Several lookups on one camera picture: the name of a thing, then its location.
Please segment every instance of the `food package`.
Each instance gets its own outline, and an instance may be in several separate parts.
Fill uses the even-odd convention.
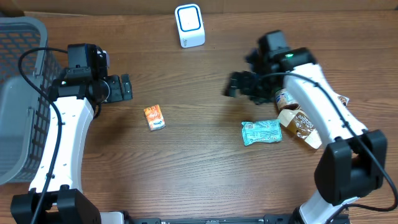
[[[278,119],[281,125],[300,139],[303,139],[314,149],[318,149],[321,146],[322,141],[318,131],[302,110],[284,109],[280,112]]]
[[[149,129],[151,131],[162,129],[166,127],[164,123],[162,112],[160,111],[159,105],[150,106],[144,109],[145,116],[148,121]]]
[[[300,106],[285,88],[275,93],[275,101],[279,111],[283,109],[296,110]]]
[[[282,140],[279,120],[242,122],[242,137],[245,146],[255,142],[279,142]]]

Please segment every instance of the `light blue packet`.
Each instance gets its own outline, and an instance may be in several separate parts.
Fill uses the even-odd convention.
[[[282,140],[282,131],[280,130],[280,120],[247,122],[243,121],[242,137],[245,146],[255,142],[279,142]]]

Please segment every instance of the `wall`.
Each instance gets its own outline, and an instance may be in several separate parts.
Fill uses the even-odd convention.
[[[172,14],[174,9],[197,3],[202,13],[269,11],[386,10],[398,0],[0,0],[22,11],[87,15]]]

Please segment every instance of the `white square speaker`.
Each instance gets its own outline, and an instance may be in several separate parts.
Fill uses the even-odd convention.
[[[200,8],[196,4],[186,4],[175,9],[181,47],[196,47],[205,43],[205,27]]]

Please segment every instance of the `basket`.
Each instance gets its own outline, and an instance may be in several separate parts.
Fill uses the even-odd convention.
[[[17,62],[25,51],[47,46],[47,30],[31,17],[0,18],[0,185],[35,177],[49,131],[50,109],[20,76]],[[25,57],[25,74],[44,92],[60,73],[53,53]]]

